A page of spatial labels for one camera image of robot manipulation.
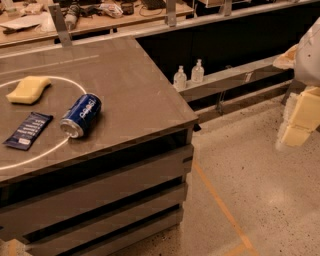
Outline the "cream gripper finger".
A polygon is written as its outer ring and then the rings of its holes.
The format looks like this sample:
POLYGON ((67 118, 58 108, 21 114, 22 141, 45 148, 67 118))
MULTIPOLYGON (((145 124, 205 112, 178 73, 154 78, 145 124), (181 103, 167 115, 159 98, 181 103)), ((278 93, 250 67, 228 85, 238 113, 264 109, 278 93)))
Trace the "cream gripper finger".
POLYGON ((298 95, 289 124, 308 131, 314 131, 320 125, 319 87, 306 89, 298 95))
POLYGON ((299 127, 286 127, 284 134, 280 141, 282 144, 290 147, 303 145, 309 138, 310 132, 308 130, 300 129, 299 127))

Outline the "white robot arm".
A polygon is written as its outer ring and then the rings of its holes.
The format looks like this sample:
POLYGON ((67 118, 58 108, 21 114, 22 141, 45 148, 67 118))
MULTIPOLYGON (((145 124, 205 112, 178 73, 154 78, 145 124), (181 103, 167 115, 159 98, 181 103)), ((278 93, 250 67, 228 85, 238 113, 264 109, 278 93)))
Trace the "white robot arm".
POLYGON ((289 94, 278 132, 278 147, 303 145, 320 125, 320 18, 298 43, 294 75, 306 88, 299 94, 289 94))

